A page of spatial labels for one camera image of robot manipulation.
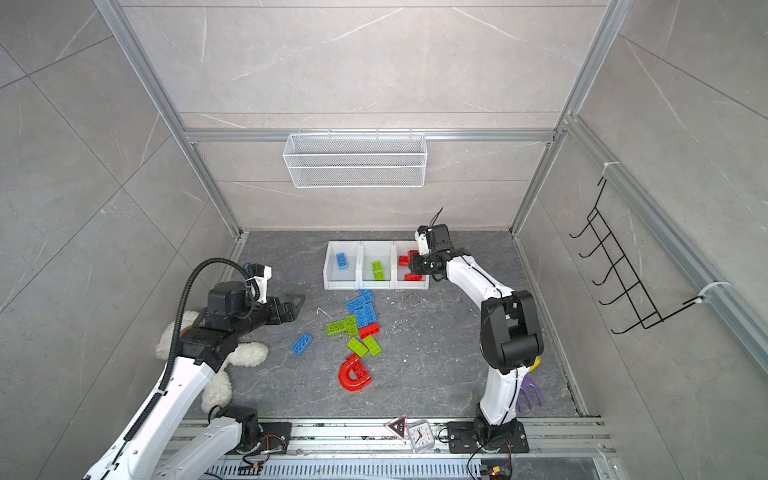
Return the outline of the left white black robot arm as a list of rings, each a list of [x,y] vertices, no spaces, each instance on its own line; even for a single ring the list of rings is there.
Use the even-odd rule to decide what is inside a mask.
[[[239,281],[217,284],[189,330],[183,315],[198,275],[208,266],[226,265]],[[235,352],[241,337],[265,325],[296,320],[306,301],[302,294],[270,296],[266,265],[243,267],[221,257],[202,261],[191,272],[172,324],[168,358],[158,383],[129,425],[87,470],[87,479],[198,479],[230,452],[244,457],[284,453],[288,433],[270,434],[254,408],[213,408],[206,428],[168,460],[161,458],[193,401]]]

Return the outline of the red horseshoe magnet toy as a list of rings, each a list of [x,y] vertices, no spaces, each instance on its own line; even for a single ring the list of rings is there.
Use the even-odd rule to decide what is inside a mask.
[[[357,354],[351,354],[340,366],[340,385],[347,391],[356,392],[372,382],[372,377]]]

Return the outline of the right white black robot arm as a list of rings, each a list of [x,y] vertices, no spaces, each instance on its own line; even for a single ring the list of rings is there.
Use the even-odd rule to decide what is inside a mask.
[[[450,281],[480,313],[479,344],[488,365],[485,391],[472,423],[448,425],[448,433],[458,442],[451,451],[527,453],[516,404],[527,374],[544,351],[534,296],[497,281],[467,250],[453,245],[444,224],[418,227],[415,240],[418,251],[409,255],[411,272]]]

